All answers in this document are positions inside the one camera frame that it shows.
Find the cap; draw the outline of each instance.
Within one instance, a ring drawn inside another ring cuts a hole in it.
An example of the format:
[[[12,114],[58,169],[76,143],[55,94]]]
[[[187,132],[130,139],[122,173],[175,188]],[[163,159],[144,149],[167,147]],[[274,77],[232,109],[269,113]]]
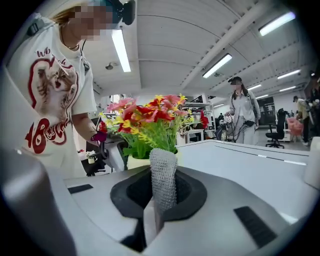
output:
[[[228,80],[228,83],[231,83],[231,82],[236,81],[236,80],[242,82],[241,77],[239,77],[239,76],[234,76],[234,77],[232,77],[232,78],[230,78],[230,79]]]

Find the ceiling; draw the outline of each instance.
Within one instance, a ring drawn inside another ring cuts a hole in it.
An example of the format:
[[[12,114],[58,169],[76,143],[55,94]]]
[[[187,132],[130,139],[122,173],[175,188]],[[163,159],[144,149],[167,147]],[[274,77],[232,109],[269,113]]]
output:
[[[280,89],[302,89],[316,66],[316,54],[297,20],[261,36],[259,28],[288,10],[271,0],[135,0],[136,19],[123,26],[131,72],[123,72],[111,34],[87,41],[84,53],[102,95],[171,94],[218,96],[240,76],[256,96]],[[51,0],[41,7],[50,16],[79,0]],[[225,54],[232,59],[209,78],[202,75]],[[114,68],[106,70],[112,63]],[[301,69],[281,80],[280,74]]]

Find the cat print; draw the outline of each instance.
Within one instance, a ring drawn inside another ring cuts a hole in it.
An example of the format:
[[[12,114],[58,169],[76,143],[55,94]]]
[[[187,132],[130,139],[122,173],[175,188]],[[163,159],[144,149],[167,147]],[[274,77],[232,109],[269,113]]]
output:
[[[56,68],[38,67],[37,91],[41,97],[38,112],[49,115],[59,123],[67,118],[66,109],[73,100],[77,85],[73,70],[64,71]]]

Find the fluorescent light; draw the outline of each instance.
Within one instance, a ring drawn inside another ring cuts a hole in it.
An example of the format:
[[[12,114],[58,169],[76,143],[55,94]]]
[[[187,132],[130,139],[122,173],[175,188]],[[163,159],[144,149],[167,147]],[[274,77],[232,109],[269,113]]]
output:
[[[290,90],[290,89],[294,89],[296,88],[295,86],[292,86],[292,87],[289,87],[289,88],[285,88],[285,89],[282,89],[282,90],[279,90],[279,92],[284,92],[286,90]]]
[[[267,97],[267,96],[269,96],[269,95],[268,94],[262,95],[262,96],[256,97],[256,99],[261,99],[261,98],[264,98],[264,97]]]
[[[220,105],[216,105],[216,106],[214,106],[214,108],[220,107],[220,106],[222,106],[222,105],[224,105],[224,103],[222,103],[222,104],[220,104]]]
[[[286,24],[289,21],[292,21],[296,18],[296,15],[293,12],[288,12],[279,18],[275,19],[274,21],[270,22],[269,24],[263,26],[259,29],[261,36],[265,36],[266,34],[270,33],[271,31],[281,27],[283,24]]]
[[[118,54],[123,72],[130,72],[130,65],[129,60],[127,56],[125,41],[124,41],[124,35],[122,33],[122,29],[114,29],[112,31],[112,40],[113,44],[116,50],[116,53]]]
[[[301,69],[297,69],[297,70],[295,70],[295,71],[292,71],[292,72],[289,72],[289,73],[280,75],[280,76],[278,76],[278,79],[282,79],[282,78],[286,78],[286,77],[288,77],[288,76],[292,76],[292,75],[294,75],[294,74],[298,74],[298,73],[300,73],[300,71],[301,71]]]
[[[204,78],[210,77],[214,72],[220,69],[224,64],[232,59],[232,56],[228,53],[221,60],[219,60],[212,68],[210,68],[206,73],[203,74]]]
[[[260,87],[260,86],[261,86],[261,84],[258,84],[258,85],[254,86],[254,87],[249,88],[248,91],[253,90],[253,89],[256,89],[256,88],[258,88],[258,87]]]

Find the woman in white jacket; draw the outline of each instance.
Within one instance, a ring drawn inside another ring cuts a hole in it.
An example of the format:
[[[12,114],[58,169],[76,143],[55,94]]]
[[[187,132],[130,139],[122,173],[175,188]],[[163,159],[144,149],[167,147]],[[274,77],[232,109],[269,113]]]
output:
[[[230,111],[226,113],[234,116],[233,139],[237,143],[253,145],[255,129],[258,128],[261,117],[258,101],[255,95],[245,88],[240,77],[233,77],[228,82],[234,89],[230,97]]]

